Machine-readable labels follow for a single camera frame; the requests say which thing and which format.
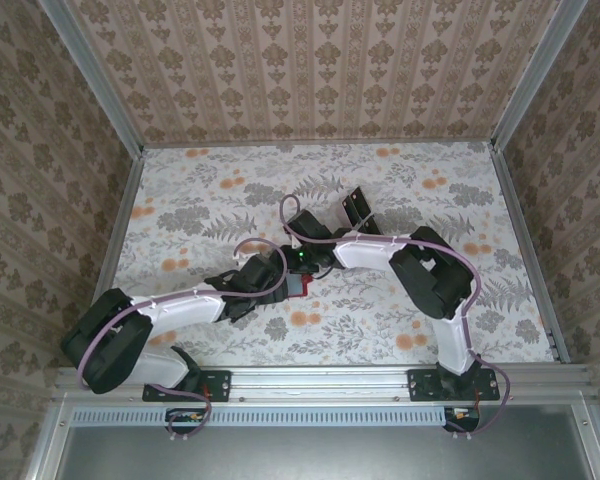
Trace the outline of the aluminium corner post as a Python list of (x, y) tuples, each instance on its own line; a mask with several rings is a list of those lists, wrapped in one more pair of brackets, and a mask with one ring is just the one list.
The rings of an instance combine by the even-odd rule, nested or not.
[(94, 93), (131, 160), (138, 161), (142, 156), (143, 141), (127, 114), (120, 96), (116, 93), (112, 81), (107, 77), (102, 62), (97, 58), (96, 50), (87, 38), (86, 30), (79, 25), (76, 15), (71, 11), (66, 0), (39, 0), (39, 3)]
[(511, 140), (587, 3), (588, 0), (560, 0), (491, 135), (495, 151), (502, 152)]

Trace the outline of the floral tablecloth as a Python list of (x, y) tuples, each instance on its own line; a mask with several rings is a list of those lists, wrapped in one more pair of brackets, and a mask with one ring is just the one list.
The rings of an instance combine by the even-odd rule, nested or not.
[[(486, 143), (174, 148), (143, 159), (113, 281), (129, 295), (190, 288), (233, 268), (235, 249), (284, 244), (281, 219), (296, 206), (342, 227), (340, 202), (360, 186), (384, 234), (431, 227), (478, 269), (477, 353), (495, 363), (554, 358)], [(156, 344), (208, 366), (432, 363), (432, 326), (392, 273), (334, 270), (303, 299)]]

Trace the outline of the thin aluminium end rail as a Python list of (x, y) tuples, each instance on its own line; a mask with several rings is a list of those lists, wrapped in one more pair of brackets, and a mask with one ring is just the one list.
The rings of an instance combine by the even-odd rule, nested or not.
[(403, 144), (433, 144), (433, 143), (486, 143), (492, 145), (489, 138), (374, 138), (374, 139), (291, 139), (291, 140), (250, 140), (250, 141), (207, 141), (207, 142), (180, 142), (180, 143), (146, 143), (142, 149), (174, 149), (174, 148), (216, 148), (216, 147), (247, 147), (247, 146), (301, 146), (301, 145), (403, 145)]

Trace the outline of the aluminium side rail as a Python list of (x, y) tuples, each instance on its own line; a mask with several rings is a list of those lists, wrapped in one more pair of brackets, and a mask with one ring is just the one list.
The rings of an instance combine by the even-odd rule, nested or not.
[(490, 156), (506, 203), (513, 230), (525, 264), (529, 283), (536, 299), (539, 315), (549, 338), (554, 358), (561, 363), (570, 363), (571, 358), (562, 334), (556, 312), (534, 249), (513, 180), (503, 153), (490, 143)]
[(144, 159), (142, 157), (132, 160), (119, 210), (111, 230), (106, 254), (93, 293), (92, 304), (94, 304), (113, 284), (128, 223), (134, 207), (134, 201), (139, 189), (143, 168)]

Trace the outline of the grey metal panel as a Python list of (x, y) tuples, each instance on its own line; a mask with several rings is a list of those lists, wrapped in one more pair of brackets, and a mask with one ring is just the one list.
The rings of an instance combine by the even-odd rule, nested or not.
[(486, 432), (440, 427), (77, 428), (57, 480), (593, 480), (573, 415), (512, 407)]

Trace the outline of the red leather card holder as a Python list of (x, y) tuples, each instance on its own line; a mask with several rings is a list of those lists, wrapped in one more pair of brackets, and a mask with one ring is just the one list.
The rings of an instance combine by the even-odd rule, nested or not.
[(288, 291), (288, 298), (303, 298), (309, 294), (309, 285), (314, 281), (313, 278), (301, 277), (297, 273), (290, 275), (290, 278), (285, 280), (282, 290)]

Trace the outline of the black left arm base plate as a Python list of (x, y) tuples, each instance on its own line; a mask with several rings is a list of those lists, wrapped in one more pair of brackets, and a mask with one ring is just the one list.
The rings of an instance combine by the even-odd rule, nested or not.
[[(200, 370), (189, 373), (172, 390), (193, 392), (211, 402), (227, 402), (231, 390), (232, 373), (229, 370)], [(145, 402), (184, 402), (192, 398), (172, 393), (164, 393), (153, 386), (145, 385), (142, 394)]]

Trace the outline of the aluminium mounting rail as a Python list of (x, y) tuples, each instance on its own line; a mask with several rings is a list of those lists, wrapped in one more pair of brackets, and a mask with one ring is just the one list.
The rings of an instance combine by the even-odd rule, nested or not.
[[(340, 406), (403, 405), (411, 402), (414, 370), (426, 365), (384, 366), (230, 366), (231, 385), (226, 406)], [(572, 404), (595, 402), (597, 388), (592, 385), (583, 365), (560, 363), (522, 363), (501, 366), (510, 379), (496, 375), (500, 397), (511, 406)], [(143, 398), (141, 385), (120, 386), (102, 395), (80, 389), (74, 371), (60, 370), (51, 404), (86, 406), (149, 405)]]

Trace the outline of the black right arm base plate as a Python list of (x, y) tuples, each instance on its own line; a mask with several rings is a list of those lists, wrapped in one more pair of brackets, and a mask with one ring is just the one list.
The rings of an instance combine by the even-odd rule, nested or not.
[(495, 401), (500, 399), (495, 372), (479, 369), (457, 376), (438, 369), (414, 369), (407, 372), (410, 399), (425, 401)]

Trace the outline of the aluminium frame bar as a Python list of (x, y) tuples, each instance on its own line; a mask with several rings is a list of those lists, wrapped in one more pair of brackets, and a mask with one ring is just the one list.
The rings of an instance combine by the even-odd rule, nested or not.
[(56, 480), (71, 429), (73, 407), (53, 399), (42, 423), (24, 480)]
[(600, 480), (600, 406), (581, 394), (572, 411), (592, 478)]

